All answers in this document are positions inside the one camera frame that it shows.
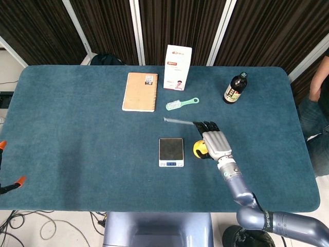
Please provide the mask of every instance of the jeans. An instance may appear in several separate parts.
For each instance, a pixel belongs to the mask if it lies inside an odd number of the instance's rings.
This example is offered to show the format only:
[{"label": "jeans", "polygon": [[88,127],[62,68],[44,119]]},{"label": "jeans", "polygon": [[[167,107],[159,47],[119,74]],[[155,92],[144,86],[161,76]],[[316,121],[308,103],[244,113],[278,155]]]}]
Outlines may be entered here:
[{"label": "jeans", "polygon": [[[329,117],[308,96],[298,106],[298,115],[315,176],[328,175]],[[310,136],[317,134],[319,135],[307,141]]]}]

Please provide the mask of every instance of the robot finger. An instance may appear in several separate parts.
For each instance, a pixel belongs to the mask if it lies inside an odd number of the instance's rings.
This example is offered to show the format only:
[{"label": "robot finger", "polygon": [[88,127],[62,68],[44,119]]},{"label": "robot finger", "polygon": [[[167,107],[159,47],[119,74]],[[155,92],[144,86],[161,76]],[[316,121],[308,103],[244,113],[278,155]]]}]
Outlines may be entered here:
[{"label": "robot finger", "polygon": [[215,127],[211,123],[206,122],[206,121],[204,121],[204,123],[207,126],[209,131],[215,131]]},{"label": "robot finger", "polygon": [[200,135],[203,137],[203,133],[208,131],[208,128],[205,126],[203,122],[193,122],[196,126],[197,130],[199,131]]},{"label": "robot finger", "polygon": [[213,126],[213,128],[215,129],[215,131],[220,131],[220,129],[218,128],[217,124],[215,124],[214,122],[210,122],[210,124]]},{"label": "robot finger", "polygon": [[209,153],[205,153],[205,154],[203,154],[203,153],[201,153],[200,150],[196,150],[196,153],[197,153],[197,155],[198,155],[200,158],[202,158],[202,159],[212,158],[212,157],[209,155]]}]

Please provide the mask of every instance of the cable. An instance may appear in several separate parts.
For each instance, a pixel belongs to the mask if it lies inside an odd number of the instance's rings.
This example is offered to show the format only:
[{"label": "cable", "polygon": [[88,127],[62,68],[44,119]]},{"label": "cable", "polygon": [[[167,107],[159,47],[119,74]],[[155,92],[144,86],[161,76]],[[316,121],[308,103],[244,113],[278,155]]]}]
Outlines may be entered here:
[{"label": "cable", "polygon": [[106,215],[106,212],[104,212],[104,213],[101,213],[101,212],[95,212],[95,213],[97,213],[98,215],[101,215],[101,216],[105,216],[105,215]]},{"label": "cable", "polygon": [[[4,243],[5,243],[5,240],[6,240],[6,236],[7,236],[7,235],[9,235],[9,236],[15,238],[15,239],[16,239],[16,240],[22,245],[22,247],[24,247],[23,243],[18,239],[18,237],[16,237],[15,235],[13,235],[13,234],[11,234],[11,233],[8,233],[8,232],[7,232],[7,229],[8,229],[9,226],[10,226],[12,229],[18,229],[18,228],[22,227],[23,224],[25,223],[25,216],[26,216],[26,215],[31,215],[31,214],[37,214],[37,215],[40,215],[40,216],[45,217],[45,218],[48,219],[48,221],[47,221],[46,223],[44,223],[44,224],[41,226],[41,228],[40,228],[40,232],[39,232],[40,237],[41,237],[43,240],[49,240],[49,239],[51,239],[51,238],[55,235],[55,233],[56,233],[56,231],[57,231],[57,225],[56,225],[56,223],[55,223],[56,221],[57,221],[57,222],[64,222],[64,223],[70,225],[71,227],[73,227],[75,230],[77,230],[77,231],[82,235],[82,237],[84,238],[84,240],[86,241],[88,247],[90,247],[90,244],[89,244],[87,238],[84,236],[84,234],[83,234],[83,233],[82,233],[82,232],[81,232],[76,226],[74,226],[73,224],[71,224],[70,222],[65,221],[65,220],[53,220],[53,219],[50,218],[49,216],[44,215],[44,214],[42,214],[42,213],[40,213],[40,212],[43,212],[43,213],[47,213],[47,214],[48,214],[48,213],[52,213],[52,212],[54,212],[54,211],[42,211],[42,210],[36,210],[36,211],[18,211],[18,210],[13,210],[13,211],[10,213],[9,217],[8,217],[8,218],[2,223],[2,225],[0,226],[0,234],[4,234],[4,238],[3,238],[3,241],[2,241],[2,243],[1,243],[1,245],[0,245],[0,247],[3,247],[3,246],[4,246]],[[11,220],[13,220],[14,218],[17,218],[17,217],[21,217],[21,218],[22,218],[22,223],[21,223],[18,227],[13,227],[12,224],[11,224]],[[48,224],[49,222],[53,223],[53,225],[54,225],[54,231],[53,231],[53,233],[52,233],[52,235],[51,235],[50,237],[45,238],[45,237],[42,235],[42,230],[43,230],[43,228],[45,227],[45,225]]]},{"label": "cable", "polygon": [[81,232],[76,226],[74,226],[73,224],[71,224],[70,222],[68,222],[68,221],[66,221],[66,220],[53,220],[53,219],[51,219],[51,220],[47,221],[46,223],[44,223],[44,224],[41,226],[41,228],[40,228],[40,237],[41,237],[43,240],[49,240],[49,239],[51,239],[51,238],[55,235],[55,233],[56,233],[56,229],[57,229],[57,228],[55,228],[55,231],[54,231],[53,235],[52,235],[51,237],[49,237],[49,238],[44,238],[44,237],[42,236],[42,233],[41,233],[43,227],[44,227],[46,224],[48,224],[49,222],[52,222],[52,223],[54,223],[54,224],[56,225],[55,221],[57,221],[57,222],[64,222],[64,223],[69,224],[70,226],[72,226],[75,230],[77,230],[77,231],[81,234],[81,236],[84,238],[84,240],[86,241],[86,243],[87,243],[88,246],[90,247],[90,244],[89,244],[87,238],[83,235],[83,233],[82,233],[82,232]]},{"label": "cable", "polygon": [[286,240],[284,240],[284,237],[282,237],[282,236],[281,236],[281,238],[282,238],[284,247],[287,247]]},{"label": "cable", "polygon": [[15,82],[18,82],[18,80],[17,80],[17,81],[2,82],[2,83],[0,83],[0,85],[2,85],[2,84],[7,84],[7,83],[15,83]]},{"label": "cable", "polygon": [[104,234],[102,234],[101,232],[99,232],[99,231],[97,230],[97,228],[96,228],[96,226],[95,226],[95,223],[94,223],[94,219],[93,219],[93,217],[97,220],[97,222],[98,222],[99,220],[97,219],[97,217],[96,217],[92,212],[89,212],[89,213],[90,213],[90,217],[92,218],[92,223],[93,223],[93,226],[94,226],[95,231],[97,231],[98,234],[104,236]]},{"label": "cable", "polygon": [[9,236],[13,237],[14,239],[16,239],[16,240],[22,245],[22,247],[25,247],[25,246],[23,245],[23,243],[19,240],[19,238],[16,237],[15,235],[13,235],[13,234],[11,234],[11,233],[7,233],[7,232],[0,232],[0,233],[4,233],[4,234],[6,234],[6,235],[9,235]]}]

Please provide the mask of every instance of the white wall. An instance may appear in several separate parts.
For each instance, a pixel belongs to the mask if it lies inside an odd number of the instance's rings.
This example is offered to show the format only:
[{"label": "white wall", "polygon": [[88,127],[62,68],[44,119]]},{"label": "white wall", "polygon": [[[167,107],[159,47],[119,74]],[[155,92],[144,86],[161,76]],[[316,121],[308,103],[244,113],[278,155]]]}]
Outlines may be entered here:
[{"label": "white wall", "polygon": [[[0,50],[0,83],[17,81],[23,67],[6,50]],[[15,91],[17,83],[0,84],[0,91]],[[0,117],[6,117],[7,109],[0,109]]]}]

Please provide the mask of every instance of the table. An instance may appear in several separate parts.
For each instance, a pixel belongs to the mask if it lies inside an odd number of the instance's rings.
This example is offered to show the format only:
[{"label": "table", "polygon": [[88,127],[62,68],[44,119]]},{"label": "table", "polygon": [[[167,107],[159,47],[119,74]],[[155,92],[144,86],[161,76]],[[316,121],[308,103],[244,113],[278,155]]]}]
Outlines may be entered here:
[{"label": "table", "polygon": [[[245,71],[237,103],[223,93]],[[127,74],[158,73],[154,113],[122,111]],[[218,124],[263,208],[312,211],[319,193],[288,77],[278,67],[191,67],[183,92],[165,90],[162,66],[29,66],[21,74],[1,139],[8,145],[2,185],[20,189],[0,209],[90,211],[236,211],[216,162],[198,160],[193,126],[163,117]],[[165,104],[198,97],[168,112]],[[184,168],[158,167],[158,139],[183,137]]]}]

